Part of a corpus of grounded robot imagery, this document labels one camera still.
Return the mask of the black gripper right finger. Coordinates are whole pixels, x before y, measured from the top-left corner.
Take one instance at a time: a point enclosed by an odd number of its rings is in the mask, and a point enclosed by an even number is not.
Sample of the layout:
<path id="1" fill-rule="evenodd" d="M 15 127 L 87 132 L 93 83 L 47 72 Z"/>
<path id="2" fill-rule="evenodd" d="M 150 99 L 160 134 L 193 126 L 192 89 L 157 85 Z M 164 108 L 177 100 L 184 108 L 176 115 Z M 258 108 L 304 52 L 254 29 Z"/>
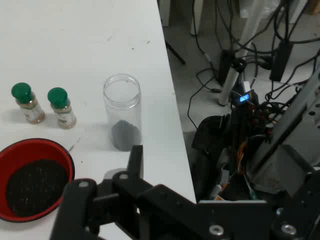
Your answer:
<path id="1" fill-rule="evenodd" d="M 320 172 L 307 174 L 306 181 L 288 201 L 271 225 L 275 240 L 320 238 Z"/>

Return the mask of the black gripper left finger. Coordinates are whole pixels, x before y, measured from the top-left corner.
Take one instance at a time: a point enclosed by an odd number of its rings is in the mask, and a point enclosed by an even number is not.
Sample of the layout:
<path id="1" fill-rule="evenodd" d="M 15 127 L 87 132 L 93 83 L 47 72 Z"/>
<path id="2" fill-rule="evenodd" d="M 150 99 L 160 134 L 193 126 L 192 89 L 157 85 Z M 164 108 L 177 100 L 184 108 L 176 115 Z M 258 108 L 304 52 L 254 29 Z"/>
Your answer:
<path id="1" fill-rule="evenodd" d="M 102 225 L 115 223 L 133 240 L 205 240 L 196 205 L 140 174 L 143 147 L 133 146 L 125 170 L 96 183 L 68 183 L 52 228 L 52 240 L 97 240 Z"/>

